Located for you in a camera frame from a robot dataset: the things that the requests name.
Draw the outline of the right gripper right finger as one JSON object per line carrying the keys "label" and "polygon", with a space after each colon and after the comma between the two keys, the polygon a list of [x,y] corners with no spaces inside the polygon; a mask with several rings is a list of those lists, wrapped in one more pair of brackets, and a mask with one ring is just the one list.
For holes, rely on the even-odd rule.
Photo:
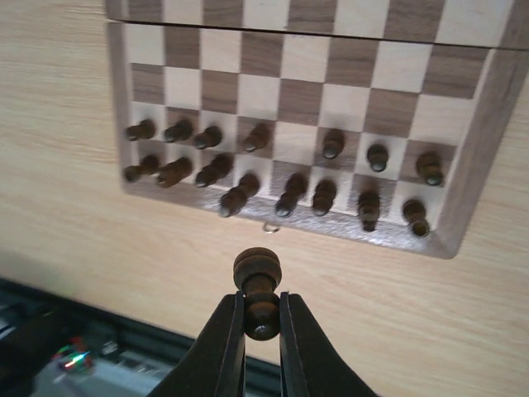
{"label": "right gripper right finger", "polygon": [[376,396],[342,360],[299,294],[279,302],[282,396]]}

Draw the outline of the dark pawn placed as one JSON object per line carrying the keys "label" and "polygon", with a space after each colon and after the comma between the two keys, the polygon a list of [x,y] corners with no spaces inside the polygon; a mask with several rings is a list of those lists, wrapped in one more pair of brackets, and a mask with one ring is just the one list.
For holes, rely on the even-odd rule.
{"label": "dark pawn placed", "polygon": [[339,129],[329,129],[322,141],[322,156],[328,160],[335,159],[344,149],[344,132]]}
{"label": "dark pawn placed", "polygon": [[376,189],[363,191],[357,202],[358,215],[365,232],[373,232],[380,215],[380,197]]}
{"label": "dark pawn placed", "polygon": [[218,146],[222,142],[222,130],[216,126],[211,125],[197,134],[193,138],[193,145],[196,149],[205,150],[214,146]]}
{"label": "dark pawn placed", "polygon": [[186,141],[193,135],[193,124],[188,119],[180,119],[173,126],[164,131],[163,138],[166,143]]}
{"label": "dark pawn placed", "polygon": [[258,123],[250,131],[248,136],[242,142],[244,152],[251,153],[264,149],[270,139],[270,128],[265,123]]}

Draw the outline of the dark piece cluster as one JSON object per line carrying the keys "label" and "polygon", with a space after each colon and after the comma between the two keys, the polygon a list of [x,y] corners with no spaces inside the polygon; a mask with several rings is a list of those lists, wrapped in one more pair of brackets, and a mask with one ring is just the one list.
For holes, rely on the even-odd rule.
{"label": "dark piece cluster", "polygon": [[388,164],[388,149],[384,145],[373,144],[369,147],[366,158],[373,172],[383,172]]}

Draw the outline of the dark piece lowest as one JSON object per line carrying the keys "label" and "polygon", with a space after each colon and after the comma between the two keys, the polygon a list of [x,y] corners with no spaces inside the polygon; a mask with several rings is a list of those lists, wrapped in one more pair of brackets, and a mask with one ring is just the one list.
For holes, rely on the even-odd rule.
{"label": "dark piece lowest", "polygon": [[430,233],[430,224],[426,215],[426,208],[418,199],[409,199],[403,205],[403,217],[407,221],[410,233],[415,237],[426,237]]}

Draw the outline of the dark pawn passed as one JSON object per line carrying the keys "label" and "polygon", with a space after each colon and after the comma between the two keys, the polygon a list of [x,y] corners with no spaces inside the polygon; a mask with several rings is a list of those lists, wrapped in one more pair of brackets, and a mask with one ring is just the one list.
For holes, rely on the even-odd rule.
{"label": "dark pawn passed", "polygon": [[434,151],[423,153],[417,158],[416,171],[422,181],[430,186],[439,186],[444,181],[441,158]]}

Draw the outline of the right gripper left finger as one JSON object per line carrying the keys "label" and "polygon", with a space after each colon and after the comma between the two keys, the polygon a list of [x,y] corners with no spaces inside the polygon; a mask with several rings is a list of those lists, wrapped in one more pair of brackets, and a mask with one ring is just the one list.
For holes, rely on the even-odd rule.
{"label": "right gripper left finger", "polygon": [[225,295],[183,359],[149,396],[243,396],[244,312],[241,292]]}

